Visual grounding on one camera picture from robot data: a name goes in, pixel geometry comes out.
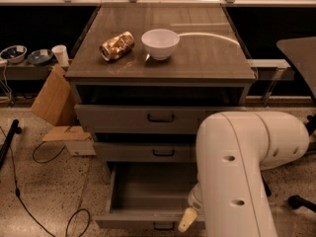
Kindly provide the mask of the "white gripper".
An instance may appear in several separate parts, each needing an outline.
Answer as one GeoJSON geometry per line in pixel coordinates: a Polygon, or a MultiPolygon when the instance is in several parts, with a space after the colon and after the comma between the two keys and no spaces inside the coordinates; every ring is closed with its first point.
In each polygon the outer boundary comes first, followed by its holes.
{"type": "Polygon", "coordinates": [[[198,213],[203,213],[203,202],[199,183],[196,183],[195,186],[191,189],[188,196],[188,204],[190,207],[185,210],[183,217],[178,225],[178,230],[182,233],[186,232],[194,223],[194,221],[198,217],[198,213]]]}

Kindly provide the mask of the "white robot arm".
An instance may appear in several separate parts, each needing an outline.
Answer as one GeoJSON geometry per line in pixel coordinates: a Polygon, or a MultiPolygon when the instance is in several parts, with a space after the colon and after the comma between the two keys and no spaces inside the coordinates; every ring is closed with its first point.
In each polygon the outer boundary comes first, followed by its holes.
{"type": "Polygon", "coordinates": [[[197,131],[197,184],[178,229],[201,211],[207,237],[277,237],[261,172],[302,157],[309,132],[283,112],[222,112],[197,131]]]}

